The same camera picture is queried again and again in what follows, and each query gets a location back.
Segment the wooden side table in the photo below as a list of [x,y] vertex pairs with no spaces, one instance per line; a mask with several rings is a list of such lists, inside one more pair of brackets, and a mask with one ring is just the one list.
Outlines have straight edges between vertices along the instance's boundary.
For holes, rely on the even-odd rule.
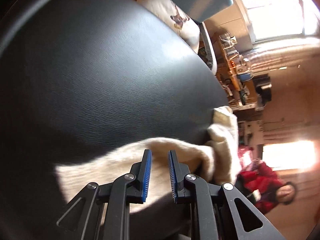
[[251,64],[236,49],[237,40],[228,32],[215,35],[216,43],[221,51],[221,61],[218,64],[216,77],[227,94],[231,109],[244,111],[256,109],[258,94],[255,90],[253,79],[241,82],[237,75],[252,73]]

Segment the black leather ottoman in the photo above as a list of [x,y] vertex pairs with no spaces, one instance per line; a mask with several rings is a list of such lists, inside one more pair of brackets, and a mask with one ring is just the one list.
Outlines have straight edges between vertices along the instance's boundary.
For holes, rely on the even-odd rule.
[[125,145],[202,145],[227,105],[187,43],[134,0],[17,0],[1,20],[1,239],[36,239]]

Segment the patterned window curtain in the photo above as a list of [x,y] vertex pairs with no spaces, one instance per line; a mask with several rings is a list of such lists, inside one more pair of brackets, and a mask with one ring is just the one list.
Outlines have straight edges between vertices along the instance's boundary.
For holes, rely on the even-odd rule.
[[265,42],[242,55],[248,59],[254,74],[297,66],[306,60],[319,57],[319,38],[288,38]]

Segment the blue round container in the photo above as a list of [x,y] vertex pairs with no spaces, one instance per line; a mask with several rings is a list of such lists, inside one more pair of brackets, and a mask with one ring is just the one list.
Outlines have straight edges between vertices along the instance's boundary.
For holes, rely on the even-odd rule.
[[247,82],[251,79],[253,79],[253,74],[252,73],[241,73],[237,75],[237,78],[241,81],[241,82]]

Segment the white deer print pillow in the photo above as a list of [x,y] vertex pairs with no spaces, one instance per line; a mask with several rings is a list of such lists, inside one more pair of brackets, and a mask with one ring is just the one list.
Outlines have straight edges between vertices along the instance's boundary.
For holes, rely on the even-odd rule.
[[195,53],[199,51],[199,26],[172,0],[137,0],[181,37]]

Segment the person in red jacket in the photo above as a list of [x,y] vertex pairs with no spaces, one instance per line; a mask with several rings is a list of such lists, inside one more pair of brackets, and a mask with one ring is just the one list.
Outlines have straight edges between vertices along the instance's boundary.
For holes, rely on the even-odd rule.
[[297,195],[297,187],[281,180],[277,173],[261,159],[253,158],[253,148],[238,149],[241,171],[235,187],[262,213],[267,214],[277,205],[291,204]]

